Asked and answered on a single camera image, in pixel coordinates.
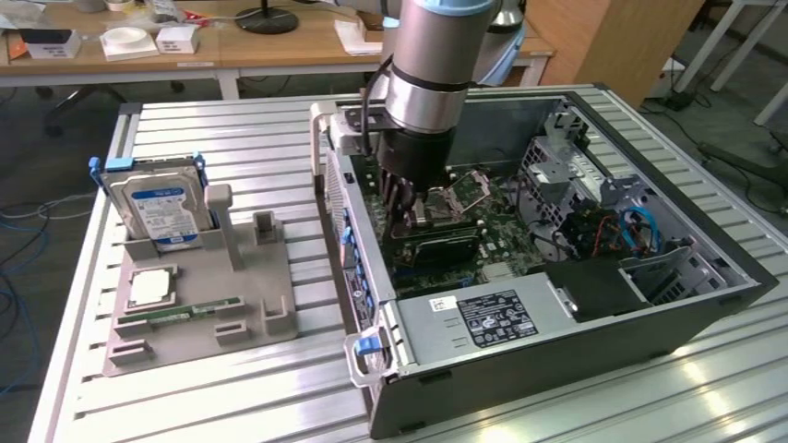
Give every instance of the white box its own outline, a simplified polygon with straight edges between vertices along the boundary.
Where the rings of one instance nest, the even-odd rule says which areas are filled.
[[[684,65],[676,59],[669,58],[660,72],[660,77],[653,83],[647,99],[663,99],[668,96],[671,87],[679,83],[679,77],[684,73]]]
[[[163,28],[156,36],[156,46],[161,54],[193,54],[199,45],[197,28],[193,26]]]
[[[75,58],[83,39],[75,30],[20,30],[29,56],[36,59]]]
[[[156,43],[151,35],[141,43],[135,44],[133,47],[119,47],[107,43],[104,35],[101,36],[101,47],[104,48],[104,58],[107,62],[117,62],[120,60],[132,60],[135,58],[151,57],[159,55]]]

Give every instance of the desk lamp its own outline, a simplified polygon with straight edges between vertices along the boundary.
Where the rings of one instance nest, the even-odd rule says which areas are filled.
[[[284,9],[268,7],[268,0],[260,0],[260,7],[244,9],[235,16],[240,29],[256,34],[284,34],[297,28],[296,15]]]

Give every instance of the wooden desk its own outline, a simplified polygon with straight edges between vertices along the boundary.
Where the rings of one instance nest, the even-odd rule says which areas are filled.
[[[204,14],[217,14],[215,2],[179,2],[181,8],[199,11]],[[68,4],[51,4],[45,14],[53,25],[59,28],[77,30],[88,39],[83,40],[83,47],[75,58],[67,60],[35,60],[29,54],[16,60],[11,60],[8,66],[0,67],[0,75],[35,75],[41,72],[57,74],[108,73],[131,71],[161,71],[171,69],[189,69],[195,64],[212,63],[217,66],[219,55],[219,31],[215,27],[199,30],[200,49],[196,54],[161,54],[156,57],[145,57],[120,62],[107,62],[99,36],[107,31],[105,23],[120,21],[124,15],[120,12],[104,11],[96,14],[84,14],[76,7]]]
[[[292,10],[300,24],[283,35],[259,35],[239,29],[228,21],[219,27],[203,28],[196,54],[165,54],[155,57],[107,62],[99,42],[105,23],[124,18],[121,13],[80,13],[69,4],[51,4],[45,14],[65,29],[75,29],[88,39],[76,58],[33,60],[29,55],[0,64],[0,87],[84,85],[153,80],[215,78],[225,100],[236,100],[236,81],[241,77],[297,74],[331,74],[373,71],[379,56],[352,56],[345,53],[333,29],[335,20],[353,18],[295,2],[273,2]],[[233,16],[259,5],[257,0],[179,2],[183,9],[207,16]],[[552,46],[528,31],[521,56],[515,66],[524,66],[521,85],[537,85]]]

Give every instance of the sticker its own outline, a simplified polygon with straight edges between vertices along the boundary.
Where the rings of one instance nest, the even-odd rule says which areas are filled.
[[[457,307],[473,343],[480,348],[539,333],[520,297],[511,289],[460,300]]]
[[[213,62],[181,62],[177,67],[209,67],[213,66]]]
[[[197,238],[195,216],[184,209],[185,191],[180,187],[132,193],[141,222],[151,239],[164,245]]]
[[[445,311],[448,309],[457,308],[457,298],[453,295],[441,298],[433,298],[429,300],[432,306],[432,312]]]

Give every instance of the power supply label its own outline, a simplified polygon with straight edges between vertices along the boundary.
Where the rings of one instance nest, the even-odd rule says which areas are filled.
[[[539,334],[513,290],[457,300],[459,312],[480,348]]]

